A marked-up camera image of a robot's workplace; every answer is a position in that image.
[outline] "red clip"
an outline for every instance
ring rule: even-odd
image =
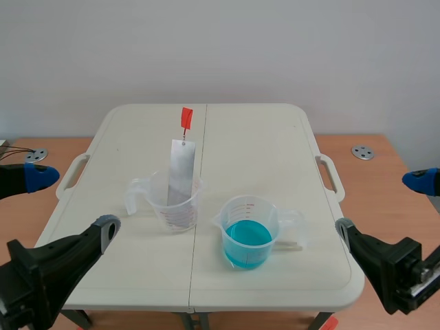
[[[181,110],[181,126],[184,129],[191,129],[191,119],[193,118],[193,110],[183,108]]]
[[[332,316],[327,322],[325,322],[321,330],[334,330],[338,326],[338,323],[339,321]]]

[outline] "empty measuring cup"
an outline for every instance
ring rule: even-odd
[[[160,170],[144,179],[134,179],[125,193],[125,207],[129,215],[136,213],[136,195],[141,194],[153,207],[165,227],[179,232],[192,228],[197,222],[202,180],[194,174],[191,198],[177,205],[167,206],[168,171]]]
[[[252,269],[268,258],[281,232],[292,230],[288,245],[301,250],[306,245],[305,218],[299,211],[280,210],[257,196],[229,200],[214,223],[221,229],[223,249],[233,265]]]

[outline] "measuring cup with blue liquid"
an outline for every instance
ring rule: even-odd
[[[238,196],[226,203],[214,224],[221,229],[223,249],[238,267],[258,267],[270,255],[283,230],[292,228],[285,247],[303,250],[306,246],[305,218],[299,211],[280,210],[257,196]]]

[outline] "measuring cup handle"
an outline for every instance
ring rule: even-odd
[[[142,194],[146,199],[146,195],[149,191],[150,178],[146,179],[134,179],[130,182],[124,196],[126,212],[129,215],[134,215],[138,208],[136,207],[136,195]]]
[[[279,210],[278,223],[283,228],[295,228],[294,240],[297,245],[305,249],[307,246],[307,222],[304,214],[297,210]]]

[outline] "table handle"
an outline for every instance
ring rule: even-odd
[[[58,199],[61,199],[66,190],[69,190],[76,185],[75,184],[72,186],[72,182],[77,177],[78,171],[81,169],[81,166],[83,164],[86,164],[89,161],[89,158],[90,155],[82,153],[73,160],[73,162],[70,164],[69,169],[67,170],[66,174],[58,185],[58,188],[56,189],[55,195],[58,197]]]
[[[331,160],[329,156],[322,154],[320,156],[320,161],[324,165],[327,173],[329,174],[331,186],[333,187],[333,191],[335,192],[338,203],[340,203],[345,198],[345,189],[342,185],[341,179],[339,178],[335,163],[333,163],[333,160]]]

